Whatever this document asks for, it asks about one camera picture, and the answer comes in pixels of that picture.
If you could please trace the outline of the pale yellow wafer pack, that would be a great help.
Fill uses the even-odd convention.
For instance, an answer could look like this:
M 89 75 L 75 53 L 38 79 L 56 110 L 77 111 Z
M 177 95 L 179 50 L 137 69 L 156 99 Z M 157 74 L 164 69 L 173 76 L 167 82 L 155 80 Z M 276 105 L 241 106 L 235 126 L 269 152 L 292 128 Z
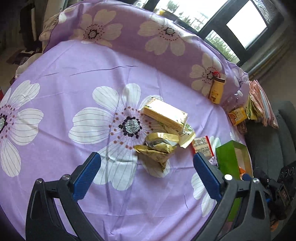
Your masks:
M 174 106 L 152 97 L 142 108 L 143 114 L 174 129 L 179 133 L 188 131 L 188 114 Z

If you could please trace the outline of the purple floral bedsheet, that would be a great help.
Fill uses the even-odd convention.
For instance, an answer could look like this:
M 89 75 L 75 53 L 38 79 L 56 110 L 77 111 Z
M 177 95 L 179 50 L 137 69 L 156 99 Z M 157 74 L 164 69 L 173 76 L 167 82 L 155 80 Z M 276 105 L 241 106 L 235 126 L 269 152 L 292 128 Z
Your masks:
M 186 112 L 198 136 L 218 147 L 239 140 L 224 110 L 205 97 L 213 71 L 234 94 L 241 69 L 207 48 L 156 56 L 70 40 L 37 59 L 1 101 L 1 207 L 25 236 L 34 182 L 59 179 L 92 152 L 102 166 L 82 210 L 106 240 L 190 240 L 212 212 L 192 149 L 162 170 L 134 146 L 162 127 L 141 113 L 152 97 Z

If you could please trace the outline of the dark nut snack bag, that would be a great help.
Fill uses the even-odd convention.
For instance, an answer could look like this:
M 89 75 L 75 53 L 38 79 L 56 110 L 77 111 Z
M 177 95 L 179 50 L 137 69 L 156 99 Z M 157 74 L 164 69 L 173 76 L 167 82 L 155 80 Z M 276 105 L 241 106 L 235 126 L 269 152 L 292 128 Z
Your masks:
M 245 135 L 247 133 L 246 121 L 239 123 L 236 128 L 241 135 Z

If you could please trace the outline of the black window frame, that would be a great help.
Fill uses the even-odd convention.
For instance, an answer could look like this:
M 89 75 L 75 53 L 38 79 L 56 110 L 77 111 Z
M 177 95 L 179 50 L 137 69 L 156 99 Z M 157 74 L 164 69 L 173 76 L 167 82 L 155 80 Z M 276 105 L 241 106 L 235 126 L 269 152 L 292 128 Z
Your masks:
M 274 1 L 129 1 L 174 21 L 242 66 L 274 34 L 284 17 Z

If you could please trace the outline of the gold green snack pack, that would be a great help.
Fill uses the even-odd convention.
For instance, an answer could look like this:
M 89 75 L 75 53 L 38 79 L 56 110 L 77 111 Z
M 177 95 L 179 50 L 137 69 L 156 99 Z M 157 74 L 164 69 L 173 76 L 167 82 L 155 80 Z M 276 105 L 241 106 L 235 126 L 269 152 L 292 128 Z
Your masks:
M 145 155 L 149 160 L 158 163 L 165 170 L 168 160 L 178 146 L 186 148 L 196 137 L 195 132 L 185 132 L 181 135 L 172 133 L 150 133 L 145 137 L 144 145 L 135 145 L 137 153 Z

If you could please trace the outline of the green cardboard box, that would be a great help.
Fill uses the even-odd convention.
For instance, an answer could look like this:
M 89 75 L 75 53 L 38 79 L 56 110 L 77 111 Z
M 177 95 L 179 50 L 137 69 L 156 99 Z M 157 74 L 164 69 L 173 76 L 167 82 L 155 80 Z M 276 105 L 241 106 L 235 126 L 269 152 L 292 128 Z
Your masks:
M 229 141 L 217 147 L 215 152 L 218 168 L 222 174 L 230 174 L 235 180 L 241 180 L 239 176 L 239 167 L 241 167 L 246 171 L 246 174 L 253 177 L 247 146 L 236 141 Z

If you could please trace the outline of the purple floral pillow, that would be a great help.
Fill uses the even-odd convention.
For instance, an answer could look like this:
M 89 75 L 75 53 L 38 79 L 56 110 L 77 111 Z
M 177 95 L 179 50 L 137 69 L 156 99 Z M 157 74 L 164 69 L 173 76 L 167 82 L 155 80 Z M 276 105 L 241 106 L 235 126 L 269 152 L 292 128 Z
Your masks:
M 249 78 L 197 35 L 162 16 L 121 1 L 82 1 L 55 16 L 53 28 L 44 31 L 46 50 L 60 42 L 77 40 L 97 44 L 137 59 L 179 79 L 208 96 L 213 72 L 226 79 L 221 104 L 238 90 L 247 102 Z

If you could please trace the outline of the stack of folded cloths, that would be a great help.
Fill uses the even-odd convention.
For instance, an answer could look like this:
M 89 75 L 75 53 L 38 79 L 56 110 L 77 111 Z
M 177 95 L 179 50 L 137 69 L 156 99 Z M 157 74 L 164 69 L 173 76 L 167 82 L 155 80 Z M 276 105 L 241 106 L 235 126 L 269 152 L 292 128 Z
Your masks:
M 249 94 L 245 110 L 249 120 L 262 123 L 263 126 L 279 128 L 267 95 L 257 80 L 249 82 Z

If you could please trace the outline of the white red-edged snack pack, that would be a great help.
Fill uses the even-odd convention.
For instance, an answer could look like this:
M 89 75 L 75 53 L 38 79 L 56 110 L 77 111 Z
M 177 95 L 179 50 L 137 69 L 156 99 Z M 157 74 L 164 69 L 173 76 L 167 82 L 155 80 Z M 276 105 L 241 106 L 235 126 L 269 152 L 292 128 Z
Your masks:
M 194 153 L 202 153 L 208 160 L 214 157 L 208 136 L 194 138 L 191 142 Z

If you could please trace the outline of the dark grey chair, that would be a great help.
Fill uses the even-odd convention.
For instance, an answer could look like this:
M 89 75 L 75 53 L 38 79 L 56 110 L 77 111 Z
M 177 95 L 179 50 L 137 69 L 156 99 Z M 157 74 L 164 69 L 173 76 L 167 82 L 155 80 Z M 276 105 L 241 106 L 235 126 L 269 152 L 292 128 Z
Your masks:
M 281 168 L 295 162 L 295 107 L 290 101 L 274 102 L 271 107 L 279 128 L 248 121 L 245 141 L 253 170 L 260 168 L 277 181 Z M 271 240 L 295 240 L 295 197 L 286 219 L 277 220 L 271 213 L 270 219 Z

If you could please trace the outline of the clear plastic water bottle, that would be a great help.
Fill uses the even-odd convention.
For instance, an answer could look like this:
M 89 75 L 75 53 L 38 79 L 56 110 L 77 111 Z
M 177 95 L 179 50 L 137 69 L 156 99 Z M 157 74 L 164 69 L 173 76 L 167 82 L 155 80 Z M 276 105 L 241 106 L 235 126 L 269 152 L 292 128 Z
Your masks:
M 222 108 L 224 109 L 225 113 L 228 114 L 229 112 L 231 112 L 237 106 L 237 103 L 242 97 L 243 93 L 238 90 L 234 95 L 225 100 L 222 104 Z

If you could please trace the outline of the orange brown snack pack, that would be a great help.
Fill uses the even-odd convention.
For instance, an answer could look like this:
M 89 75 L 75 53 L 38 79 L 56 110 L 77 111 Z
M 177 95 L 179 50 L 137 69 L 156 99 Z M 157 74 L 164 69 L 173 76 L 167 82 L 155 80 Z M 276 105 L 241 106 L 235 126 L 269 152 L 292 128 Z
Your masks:
M 246 173 L 246 171 L 243 169 L 243 168 L 241 168 L 241 167 L 239 167 L 239 176 L 240 176 L 240 179 L 241 180 L 243 180 L 243 175 Z

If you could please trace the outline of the yellow bear bottle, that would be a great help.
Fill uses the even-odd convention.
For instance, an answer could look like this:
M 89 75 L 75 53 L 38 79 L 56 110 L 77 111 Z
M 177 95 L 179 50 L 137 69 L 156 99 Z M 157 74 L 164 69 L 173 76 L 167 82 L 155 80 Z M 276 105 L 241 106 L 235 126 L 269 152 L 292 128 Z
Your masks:
M 213 84 L 210 89 L 209 99 L 214 104 L 220 104 L 226 79 L 222 78 L 221 74 L 218 71 L 215 71 L 213 72 L 212 80 L 213 80 Z

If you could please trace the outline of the small orange juice carton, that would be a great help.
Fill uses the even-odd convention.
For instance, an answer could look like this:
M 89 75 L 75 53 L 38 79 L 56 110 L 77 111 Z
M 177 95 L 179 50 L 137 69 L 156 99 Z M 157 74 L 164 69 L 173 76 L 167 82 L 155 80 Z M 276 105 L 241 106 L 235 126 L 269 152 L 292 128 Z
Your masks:
M 229 112 L 228 117 L 233 126 L 236 126 L 247 119 L 247 115 L 243 107 L 239 107 Z

